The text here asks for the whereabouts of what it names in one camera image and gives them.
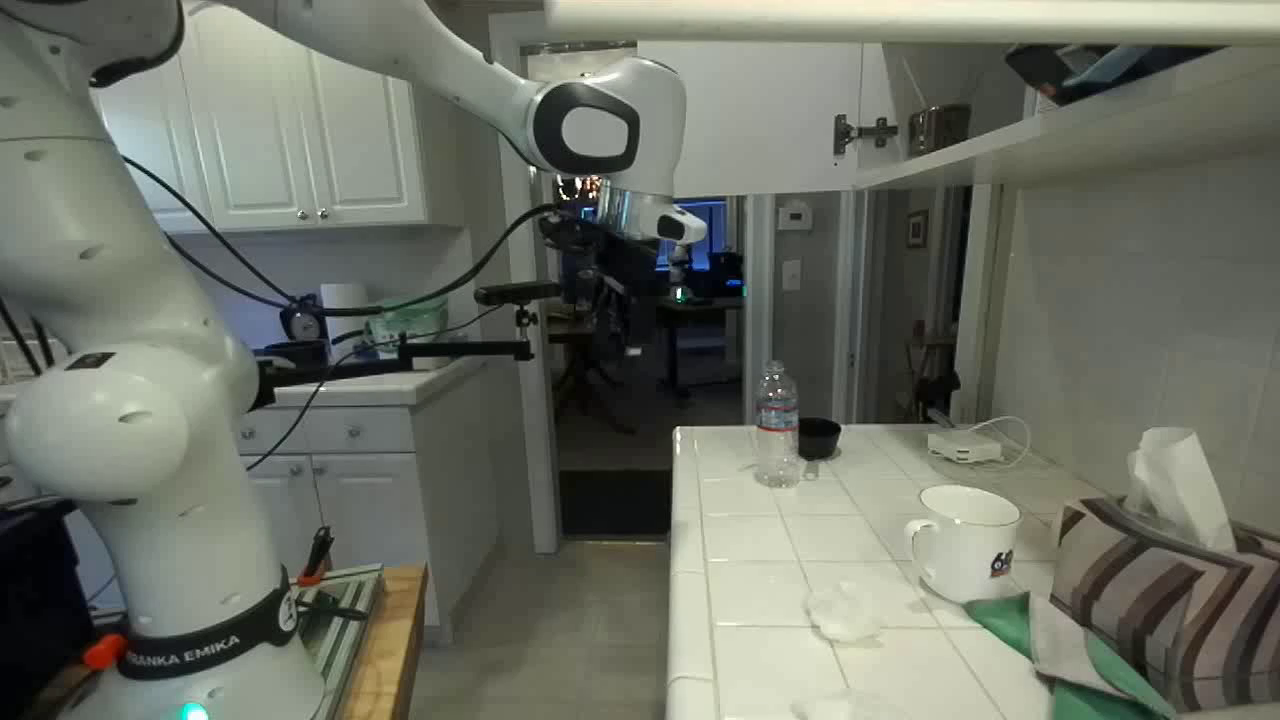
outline white door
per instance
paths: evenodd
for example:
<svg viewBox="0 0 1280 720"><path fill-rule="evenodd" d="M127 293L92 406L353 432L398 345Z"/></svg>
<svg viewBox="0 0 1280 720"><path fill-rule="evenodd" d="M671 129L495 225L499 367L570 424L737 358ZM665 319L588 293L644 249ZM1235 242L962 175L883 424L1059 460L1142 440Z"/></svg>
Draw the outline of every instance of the white door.
<svg viewBox="0 0 1280 720"><path fill-rule="evenodd" d="M206 210L179 62L127 77L103 93L92 93L92 103L103 116L121 158L130 158L145 170L151 170L163 183L184 193L199 212ZM151 183L140 174L130 174L130 180L145 193L163 231L194 228L189 210L172 200L161 183Z"/></svg>
<svg viewBox="0 0 1280 720"><path fill-rule="evenodd" d="M306 52L311 103L305 144L314 180L314 222L424 225L424 174L412 129L412 90Z"/></svg>
<svg viewBox="0 0 1280 720"><path fill-rule="evenodd" d="M331 563L426 563L424 494L412 455L311 455Z"/></svg>
<svg viewBox="0 0 1280 720"><path fill-rule="evenodd" d="M639 42L688 90L676 197L773 197L846 188L834 116L856 120L858 45Z"/></svg>
<svg viewBox="0 0 1280 720"><path fill-rule="evenodd" d="M272 455L249 482L266 509L276 557L296 576L306 563L318 529L306 455Z"/></svg>
<svg viewBox="0 0 1280 720"><path fill-rule="evenodd" d="M287 228L314 200L298 139L306 52L227 8L189 26L189 90L202 188L225 228Z"/></svg>

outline small object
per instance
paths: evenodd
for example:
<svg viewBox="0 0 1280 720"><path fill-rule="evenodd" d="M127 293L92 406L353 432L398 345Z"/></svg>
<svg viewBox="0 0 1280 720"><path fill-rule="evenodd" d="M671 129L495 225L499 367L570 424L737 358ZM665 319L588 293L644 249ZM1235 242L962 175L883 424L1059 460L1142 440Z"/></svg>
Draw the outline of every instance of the small object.
<svg viewBox="0 0 1280 720"><path fill-rule="evenodd" d="M318 529L314 529L314 539L311 539L306 567L296 576L296 587L314 587L314 586L325 581L326 554L331 554L331 529L318 523Z"/></svg>
<svg viewBox="0 0 1280 720"><path fill-rule="evenodd" d="M780 362L773 362L755 391L755 482L763 488L801 483L794 424L801 424L794 380Z"/></svg>
<svg viewBox="0 0 1280 720"><path fill-rule="evenodd" d="M801 418L801 440L794 454L805 460L829 460L834 455L840 424L823 418Z"/></svg>
<svg viewBox="0 0 1280 720"><path fill-rule="evenodd" d="M78 651L78 663L85 670L92 670L92 671L107 671L107 670L117 670L117 661L123 657L123 632L107 632L107 637L100 637L95 646L89 646L85 651Z"/></svg>
<svg viewBox="0 0 1280 720"><path fill-rule="evenodd" d="M934 103L908 116L908 158L922 158L968 138L968 103Z"/></svg>
<svg viewBox="0 0 1280 720"><path fill-rule="evenodd" d="M939 483L921 494L928 520L908 520L908 557L922 587L951 606L1009 592L1020 509L994 494Z"/></svg>
<svg viewBox="0 0 1280 720"><path fill-rule="evenodd" d="M895 138L895 126L889 126L889 116L877 116L877 126L858 126L858 129L852 129L843 111L832 116L832 158L843 158L846 144L856 139L871 139L877 150L883 150L890 138Z"/></svg>

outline black cable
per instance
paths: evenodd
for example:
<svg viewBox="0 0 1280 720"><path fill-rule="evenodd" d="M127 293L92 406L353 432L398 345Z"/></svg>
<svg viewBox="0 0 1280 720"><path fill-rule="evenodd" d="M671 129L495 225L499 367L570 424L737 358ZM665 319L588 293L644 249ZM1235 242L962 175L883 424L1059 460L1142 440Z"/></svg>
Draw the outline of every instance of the black cable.
<svg viewBox="0 0 1280 720"><path fill-rule="evenodd" d="M325 385L326 385L326 371L341 367L345 362L353 362L356 354L341 358L336 363L325 367L325 376L314 380L311 397L305 401L305 409L290 418L290 424L276 438L272 450L265 450L242 471L256 471L265 467L265 460L272 460L287 438L306 421L311 406L318 401Z"/></svg>
<svg viewBox="0 0 1280 720"><path fill-rule="evenodd" d="M184 256L199 275L214 281L219 290L227 290L227 293L235 293L235 295L249 295L249 301L256 301L256 306L279 310L279 311L285 311L285 310L296 310L296 306L279 306L279 301L272 301L272 295L261 295L261 293L249 293L249 290L225 281L214 268L199 263L199 261L194 261L189 249L179 249L172 236L166 236L166 246L172 246L177 256Z"/></svg>
<svg viewBox="0 0 1280 720"><path fill-rule="evenodd" d="M0 319L9 328L9 337L16 341L16 350L24 354L32 376L39 376L36 354L28 350L28 337L16 328L16 319L9 316L9 306L0 301Z"/></svg>
<svg viewBox="0 0 1280 720"><path fill-rule="evenodd" d="M476 281L476 275L493 263L493 256L516 236L518 225L527 225L527 222L536 222L536 218L544 218L544 212L580 210L580 206L536 206L536 210L518 212L462 275L448 281L448 283L436 290L436 293L398 301L398 306L393 306L393 310L376 310L376 306L370 306L370 310L305 310L305 306L298 306L290 293L285 293L266 274L261 274L219 228L212 228L212 222L206 222L184 193L177 193L163 175L157 175L157 174L145 170L140 161L130 161L130 158L121 158L121 161L123 161L127 170L145 174L145 175L149 175L157 188L163 188L177 206L184 206L184 212L192 212L194 225L199 225L225 254L235 256L235 263L242 263L261 283L266 283L266 290L272 290L276 295L285 295L287 306L265 301L265 295L256 295L256 293L225 281L219 274L212 274L206 263L199 263L192 254L184 254L184 249L166 236L166 246L172 246L189 263L194 263L206 281L214 281L214 283L225 283L227 293L241 293L241 295L249 295L249 301L256 301L256 306L266 306L266 310L298 310L298 311L311 311L311 316L382 316L382 311L398 311L398 310L412 310L412 306L426 306L426 301L436 301L436 295L448 295L448 293L462 290L467 281Z"/></svg>
<svg viewBox="0 0 1280 720"><path fill-rule="evenodd" d="M266 274L261 274L225 231L212 228L212 222L184 197L177 193L163 175L157 175L151 170L145 170L130 158L121 158L127 170L145 174L157 188L163 188L177 206L184 206L184 212L194 218L194 225L227 254L235 256L235 263L242 263L261 283L266 283L276 295L285 295L290 310L298 306L290 293L285 293Z"/></svg>

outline water bottle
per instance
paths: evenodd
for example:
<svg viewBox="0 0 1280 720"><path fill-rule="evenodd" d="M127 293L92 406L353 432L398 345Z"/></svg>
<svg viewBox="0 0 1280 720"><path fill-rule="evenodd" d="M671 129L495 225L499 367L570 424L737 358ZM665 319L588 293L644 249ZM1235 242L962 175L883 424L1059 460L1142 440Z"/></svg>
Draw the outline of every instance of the water bottle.
<svg viewBox="0 0 1280 720"><path fill-rule="evenodd" d="M767 488L801 483L794 460L801 391L780 362L767 363L755 390L755 482Z"/></svg>

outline striped tissue box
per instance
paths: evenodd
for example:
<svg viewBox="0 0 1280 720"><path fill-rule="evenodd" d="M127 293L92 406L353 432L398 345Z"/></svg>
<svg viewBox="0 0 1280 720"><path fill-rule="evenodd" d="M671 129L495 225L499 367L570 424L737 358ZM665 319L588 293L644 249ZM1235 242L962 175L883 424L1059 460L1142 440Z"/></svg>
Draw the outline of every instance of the striped tissue box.
<svg viewBox="0 0 1280 720"><path fill-rule="evenodd" d="M1053 606L1104 637L1170 707L1280 701L1280 539L1235 523L1193 548L1119 502L1062 513Z"/></svg>

